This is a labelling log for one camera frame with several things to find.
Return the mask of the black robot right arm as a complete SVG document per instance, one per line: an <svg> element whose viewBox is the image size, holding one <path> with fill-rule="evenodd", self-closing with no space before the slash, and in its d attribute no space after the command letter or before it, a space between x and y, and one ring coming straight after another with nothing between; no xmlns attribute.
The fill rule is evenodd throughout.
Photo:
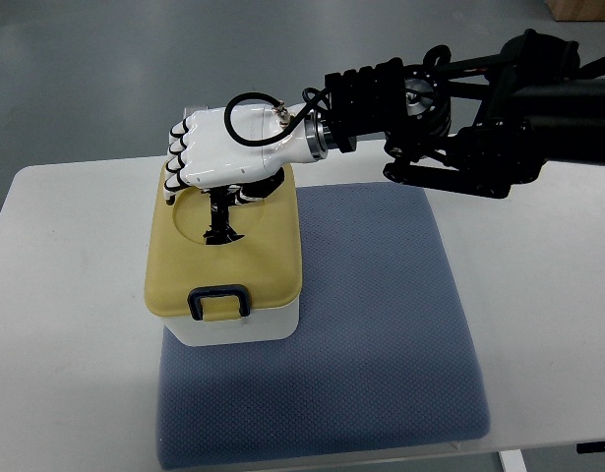
<svg viewBox="0 0 605 472"><path fill-rule="evenodd" d="M605 56L582 64L576 42L532 29L494 55L454 61L438 45L302 96L320 149L381 133L398 184L502 199L549 161L605 166Z"/></svg>

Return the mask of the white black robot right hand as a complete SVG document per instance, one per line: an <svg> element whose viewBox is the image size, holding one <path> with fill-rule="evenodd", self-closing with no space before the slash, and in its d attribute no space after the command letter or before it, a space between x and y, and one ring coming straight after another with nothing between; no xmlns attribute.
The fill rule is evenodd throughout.
<svg viewBox="0 0 605 472"><path fill-rule="evenodd" d="M312 114L300 104L290 111L302 122L273 144L247 147L233 140L224 126L224 110L192 113L169 133L162 194L172 205L176 195L195 187L203 191L231 187L237 205L269 196L284 179L289 163L315 163L328 155L318 142Z"/></svg>

